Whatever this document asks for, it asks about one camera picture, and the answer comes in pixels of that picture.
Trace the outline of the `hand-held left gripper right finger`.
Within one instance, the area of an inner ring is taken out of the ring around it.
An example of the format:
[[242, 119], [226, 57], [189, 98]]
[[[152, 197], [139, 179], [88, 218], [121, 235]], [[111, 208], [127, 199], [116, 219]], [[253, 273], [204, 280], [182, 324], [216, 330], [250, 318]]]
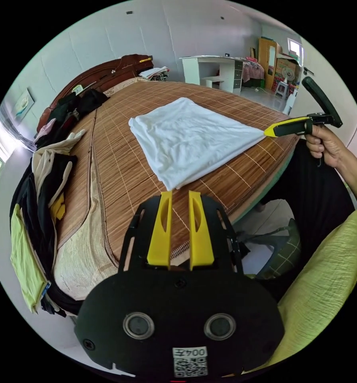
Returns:
[[214, 263], [214, 255], [205, 210], [201, 194], [195, 191], [188, 193], [190, 270], [209, 267]]

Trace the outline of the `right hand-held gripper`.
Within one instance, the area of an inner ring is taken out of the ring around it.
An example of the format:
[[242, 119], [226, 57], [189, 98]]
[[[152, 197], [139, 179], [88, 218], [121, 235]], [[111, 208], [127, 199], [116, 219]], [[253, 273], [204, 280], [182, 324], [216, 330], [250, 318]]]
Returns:
[[327, 124], [334, 125], [334, 116], [332, 114], [312, 113], [303, 117], [291, 118], [274, 123], [264, 130], [264, 135], [269, 137], [311, 135], [313, 125]]

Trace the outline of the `person's right hand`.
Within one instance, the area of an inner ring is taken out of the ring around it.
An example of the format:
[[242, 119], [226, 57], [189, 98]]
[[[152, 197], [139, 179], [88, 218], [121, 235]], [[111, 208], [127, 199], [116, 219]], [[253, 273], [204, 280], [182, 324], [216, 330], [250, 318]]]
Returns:
[[311, 155], [336, 170], [346, 168], [348, 150], [338, 136], [324, 125], [313, 125], [312, 133], [305, 135]]

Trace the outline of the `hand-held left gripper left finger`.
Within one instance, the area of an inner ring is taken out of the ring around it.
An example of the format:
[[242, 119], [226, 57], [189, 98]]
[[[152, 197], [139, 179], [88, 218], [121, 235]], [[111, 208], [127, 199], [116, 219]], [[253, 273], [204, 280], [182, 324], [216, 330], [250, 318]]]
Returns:
[[153, 267], [170, 267], [172, 198], [172, 191], [164, 191], [160, 195], [147, 254], [147, 262]]

